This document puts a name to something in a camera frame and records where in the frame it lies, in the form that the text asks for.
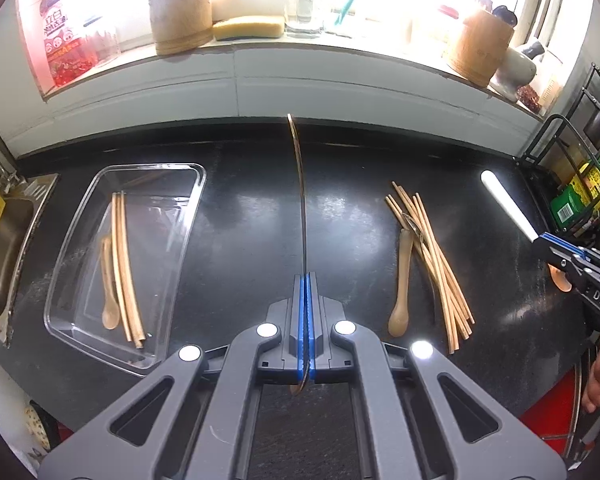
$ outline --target sink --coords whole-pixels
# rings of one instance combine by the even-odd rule
[[[4,196],[0,218],[0,341],[9,344],[10,319],[27,248],[57,174],[19,180]]]
[[[7,198],[0,217],[0,314],[7,307],[11,277],[18,254],[33,218],[33,202],[25,198]]]

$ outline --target wooden container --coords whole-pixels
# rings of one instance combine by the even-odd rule
[[[149,18],[160,56],[196,48],[213,38],[210,0],[149,0]]]
[[[464,25],[449,48],[446,63],[482,88],[504,61],[513,27],[480,9],[464,19]]]

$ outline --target chopsticks bundle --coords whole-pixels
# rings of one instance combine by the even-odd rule
[[[416,193],[411,198],[402,186],[398,186],[395,182],[392,182],[392,185],[404,205],[406,213],[400,208],[400,205],[392,195],[386,196],[384,200],[404,229],[412,229],[410,222],[413,222],[414,226],[420,231],[416,232],[414,245],[426,264],[433,281],[438,286],[449,353],[452,354],[460,348],[458,334],[463,339],[469,339],[469,336],[472,334],[470,323],[475,323],[474,316],[469,309],[469,305],[464,298],[464,294],[451,270],[449,262],[436,242],[436,237],[420,195]]]
[[[140,319],[136,291],[131,275],[131,264],[129,263],[125,195],[123,193],[111,195],[111,241],[113,245],[113,274],[126,340],[133,341],[136,348],[142,348],[146,335]]]

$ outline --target black metal rack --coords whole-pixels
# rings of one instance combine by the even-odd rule
[[[531,184],[530,187],[534,199],[536,200],[540,211],[545,216],[548,229],[554,232],[554,234],[561,234],[562,236],[565,234],[573,235],[584,224],[586,224],[586,222],[589,221],[597,203],[593,199],[589,187],[584,182],[584,178],[593,167],[600,172],[600,148],[596,149],[587,136],[585,134],[581,134],[571,123],[571,118],[583,100],[591,102],[595,106],[596,110],[600,112],[600,101],[595,98],[590,91],[590,85],[595,75],[600,78],[600,69],[595,64],[592,64],[589,73],[587,74],[585,83],[580,89],[577,99],[573,102],[566,115],[552,114],[547,117],[534,139],[531,141],[523,155],[518,160],[523,173]],[[551,134],[551,136],[547,139],[540,152],[537,155],[534,155],[534,151],[544,139],[546,132],[552,125],[554,125],[554,123],[556,123],[556,121],[559,121],[559,124],[555,133]],[[568,130],[571,131],[571,133],[576,137],[579,147],[586,152],[589,160],[588,163],[583,167],[582,171],[579,170],[575,161],[573,160],[573,157],[567,150],[569,144],[562,138],[562,134]],[[557,196],[564,186],[561,186],[556,179],[553,179],[554,185],[552,186],[551,179],[554,177],[553,174],[546,168],[540,166],[542,160],[554,145],[558,146],[558,148],[564,154],[565,158],[573,168],[575,176],[580,180],[582,188],[589,199],[589,204],[587,204],[586,208],[574,215],[573,218],[569,220],[568,224],[562,228],[558,226],[554,216],[551,213],[550,202],[555,196]]]

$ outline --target red object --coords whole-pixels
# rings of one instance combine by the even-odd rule
[[[72,436],[74,432],[66,427],[62,422],[58,422],[58,434],[60,435],[60,443],[62,443]]]
[[[83,37],[82,28],[76,27],[64,10],[62,0],[40,1],[46,61],[58,87],[89,71],[97,62],[95,53]]]
[[[438,7],[438,12],[442,12],[442,14],[446,14],[450,18],[457,20],[460,17],[460,14],[453,7],[449,7],[448,5],[440,5]]]
[[[520,417],[522,423],[540,438],[567,435],[571,427],[574,385],[575,371],[571,369],[542,399],[523,413]],[[545,442],[562,454],[567,439],[551,438]]]

